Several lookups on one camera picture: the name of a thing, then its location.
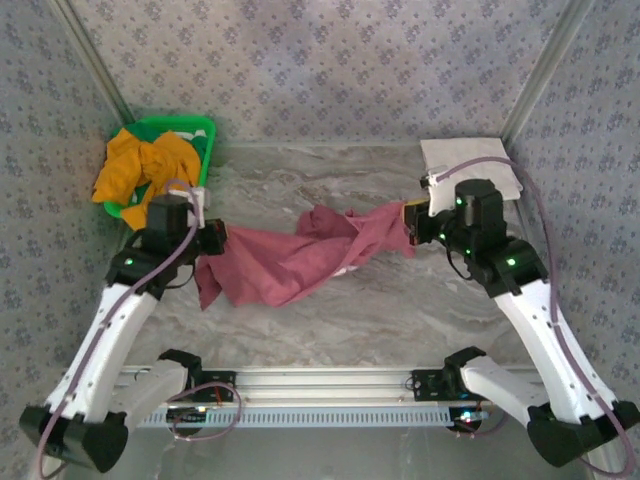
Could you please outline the pink t-shirt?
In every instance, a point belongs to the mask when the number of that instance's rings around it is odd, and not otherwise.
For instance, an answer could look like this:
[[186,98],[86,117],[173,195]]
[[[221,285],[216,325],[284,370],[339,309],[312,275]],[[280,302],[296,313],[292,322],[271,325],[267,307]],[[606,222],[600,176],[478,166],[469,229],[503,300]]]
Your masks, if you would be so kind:
[[404,207],[393,202],[359,214],[317,205],[300,215],[293,234],[229,226],[224,252],[203,255],[196,264],[200,308],[207,309],[220,295],[234,306],[282,307],[378,253],[411,258],[415,249]]

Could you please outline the white folded t-shirt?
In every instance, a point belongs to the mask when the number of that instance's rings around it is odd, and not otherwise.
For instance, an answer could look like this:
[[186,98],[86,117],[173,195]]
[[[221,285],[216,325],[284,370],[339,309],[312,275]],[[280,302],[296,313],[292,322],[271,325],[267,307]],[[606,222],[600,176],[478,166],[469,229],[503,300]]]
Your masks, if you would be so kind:
[[[428,173],[445,173],[477,158],[496,157],[509,160],[499,138],[429,139],[421,140],[420,146]],[[505,201],[518,200],[523,190],[512,167],[499,162],[483,162],[469,166],[451,175],[449,179],[454,185],[468,179],[491,180]]]

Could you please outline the yellow t-shirt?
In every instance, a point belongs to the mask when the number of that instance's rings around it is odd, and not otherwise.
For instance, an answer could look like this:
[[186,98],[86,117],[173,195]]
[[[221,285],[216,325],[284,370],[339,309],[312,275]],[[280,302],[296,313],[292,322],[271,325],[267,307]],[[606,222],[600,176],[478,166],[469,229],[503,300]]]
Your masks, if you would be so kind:
[[146,226],[151,200],[164,193],[169,181],[178,179],[195,187],[200,171],[196,149],[175,133],[166,132],[147,142],[122,129],[107,143],[92,201],[120,206],[125,223],[140,230]]

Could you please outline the green plastic basket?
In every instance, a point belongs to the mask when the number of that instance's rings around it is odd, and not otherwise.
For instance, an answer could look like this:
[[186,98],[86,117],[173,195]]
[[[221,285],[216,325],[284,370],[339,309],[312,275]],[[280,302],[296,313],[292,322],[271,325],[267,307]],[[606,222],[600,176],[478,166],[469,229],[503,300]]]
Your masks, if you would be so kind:
[[[137,138],[147,142],[156,140],[161,134],[166,132],[173,132],[188,141],[194,149],[196,149],[201,161],[199,181],[195,187],[201,187],[206,183],[216,137],[216,126],[211,119],[204,116],[193,115],[151,116],[125,125],[115,131],[111,139],[122,129],[128,130]],[[110,216],[122,219],[120,215],[122,208],[120,206],[111,202],[97,204],[101,204]]]

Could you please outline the black controller board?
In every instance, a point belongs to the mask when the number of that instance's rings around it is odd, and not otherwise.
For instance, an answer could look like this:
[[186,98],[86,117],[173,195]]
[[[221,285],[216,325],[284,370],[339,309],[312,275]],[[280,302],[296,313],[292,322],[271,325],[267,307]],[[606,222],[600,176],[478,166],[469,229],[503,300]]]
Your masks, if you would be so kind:
[[452,424],[448,429],[455,433],[475,434],[489,413],[481,409],[467,407],[452,407],[449,409]]
[[172,424],[201,424],[206,421],[207,409],[205,407],[177,407],[169,408],[165,414],[165,421]]

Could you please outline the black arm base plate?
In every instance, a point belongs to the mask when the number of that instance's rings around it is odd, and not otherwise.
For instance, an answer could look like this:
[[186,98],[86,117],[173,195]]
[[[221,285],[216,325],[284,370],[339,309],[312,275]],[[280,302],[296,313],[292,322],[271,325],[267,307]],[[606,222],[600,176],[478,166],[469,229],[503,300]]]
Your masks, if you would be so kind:
[[[202,370],[190,384],[191,388],[198,387],[203,384],[211,382],[224,383],[233,388],[236,387],[237,373],[230,370]],[[189,395],[189,398],[196,402],[204,403],[232,403],[234,400],[234,393],[220,386],[210,386],[206,389],[199,390],[198,392]]]
[[416,402],[454,399],[443,369],[416,369],[411,372],[410,386]]

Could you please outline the aluminium mounting rail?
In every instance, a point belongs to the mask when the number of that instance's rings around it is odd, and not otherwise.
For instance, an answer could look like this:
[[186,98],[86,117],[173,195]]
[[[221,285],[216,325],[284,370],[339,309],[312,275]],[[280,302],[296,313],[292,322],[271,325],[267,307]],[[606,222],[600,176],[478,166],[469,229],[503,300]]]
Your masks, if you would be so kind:
[[243,403],[258,406],[472,405],[467,398],[441,400],[413,393],[411,366],[236,367],[235,389]]

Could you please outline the aluminium frame post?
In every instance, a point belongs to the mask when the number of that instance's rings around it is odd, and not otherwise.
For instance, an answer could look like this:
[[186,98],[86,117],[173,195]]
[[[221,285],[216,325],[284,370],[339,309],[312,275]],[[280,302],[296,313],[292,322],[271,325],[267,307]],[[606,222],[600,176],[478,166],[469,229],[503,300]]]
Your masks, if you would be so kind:
[[110,109],[123,124],[135,118],[70,0],[46,0]]
[[568,0],[501,130],[509,149],[526,126],[537,102],[569,50],[596,0]]

